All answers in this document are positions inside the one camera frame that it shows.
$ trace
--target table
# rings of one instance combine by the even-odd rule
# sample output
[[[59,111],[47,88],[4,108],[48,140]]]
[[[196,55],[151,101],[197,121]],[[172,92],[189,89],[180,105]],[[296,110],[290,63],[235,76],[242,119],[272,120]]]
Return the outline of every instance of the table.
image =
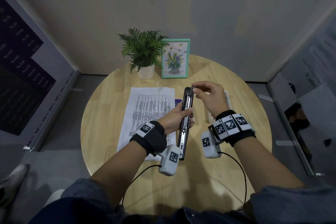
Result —
[[[223,85],[229,93],[232,109],[244,115],[255,128],[258,140],[271,151],[268,118],[250,87],[224,66],[190,55],[188,78],[161,79],[161,69],[156,67],[152,79],[142,80],[135,72],[130,73],[127,64],[101,82],[86,105],[81,126],[82,153],[90,174],[116,153],[131,87],[171,87],[175,89],[175,98],[182,98],[185,87],[205,80]],[[207,111],[196,98],[193,110],[195,124],[190,129],[185,160],[179,162],[176,174],[164,176],[157,167],[143,173],[126,193],[126,212],[166,215],[181,206],[225,212],[242,206],[245,183],[240,167],[225,155],[217,159],[204,157],[200,136],[208,130]],[[221,150],[238,160],[229,144],[221,144]],[[158,162],[144,162],[138,173],[154,164]],[[247,189],[249,199],[254,192],[249,180]]]

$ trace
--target wrist strap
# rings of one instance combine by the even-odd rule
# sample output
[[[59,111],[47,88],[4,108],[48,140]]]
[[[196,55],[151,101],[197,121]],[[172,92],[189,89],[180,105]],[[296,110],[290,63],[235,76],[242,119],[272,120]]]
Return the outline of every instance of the wrist strap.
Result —
[[[208,127],[216,139],[216,145],[225,141],[233,147],[241,139],[256,137],[254,129],[240,113],[234,112],[232,115],[223,117],[230,113],[229,111],[234,112],[233,110],[222,112],[217,116],[216,122]]]
[[[136,141],[147,152],[147,156],[155,152],[163,152],[167,147],[167,136],[164,128],[157,121],[150,121],[142,124],[130,141]]]

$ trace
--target black cable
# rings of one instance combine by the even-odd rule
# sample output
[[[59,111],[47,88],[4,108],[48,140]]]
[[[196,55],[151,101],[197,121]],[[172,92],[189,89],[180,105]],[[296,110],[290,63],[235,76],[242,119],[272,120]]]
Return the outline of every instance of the black cable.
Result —
[[[246,204],[246,195],[247,195],[247,183],[246,183],[246,175],[245,175],[245,172],[244,172],[244,169],[243,167],[239,164],[239,162],[234,158],[232,157],[231,155],[225,153],[225,152],[222,152],[222,151],[217,151],[217,153],[222,153],[222,154],[225,154],[227,156],[229,156],[230,158],[232,158],[241,168],[243,174],[244,174],[244,179],[245,179],[245,199],[244,199],[244,205],[243,205],[243,208],[245,207],[245,204]]]
[[[147,167],[147,168],[145,168],[145,170],[144,171],[146,171],[147,169],[149,169],[149,168],[151,168],[151,167],[162,167],[161,165],[152,165],[152,166],[149,166],[149,167]],[[133,181],[131,182],[131,184],[140,176],[140,175],[142,175],[143,173],[144,173],[144,171],[142,171],[137,177],[135,177],[134,179],[133,179]],[[123,196],[123,201],[121,202],[121,205],[124,205],[124,199],[125,199],[125,195]]]

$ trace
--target person's right hand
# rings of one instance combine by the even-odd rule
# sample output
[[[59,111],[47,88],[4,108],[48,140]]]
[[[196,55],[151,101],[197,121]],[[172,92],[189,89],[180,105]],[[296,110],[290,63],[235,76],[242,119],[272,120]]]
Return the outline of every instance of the person's right hand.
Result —
[[[191,85],[195,86],[194,93],[196,98],[203,101],[205,107],[216,118],[219,114],[229,110],[229,106],[225,99],[223,86],[214,82],[194,82]]]

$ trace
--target white plant pot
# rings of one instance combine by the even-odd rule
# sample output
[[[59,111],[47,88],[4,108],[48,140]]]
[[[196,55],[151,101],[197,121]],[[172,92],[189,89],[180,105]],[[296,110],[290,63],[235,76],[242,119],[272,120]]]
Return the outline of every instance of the white plant pot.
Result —
[[[149,67],[143,67],[138,72],[138,75],[141,79],[148,80],[154,76],[154,68],[155,65],[151,65]]]

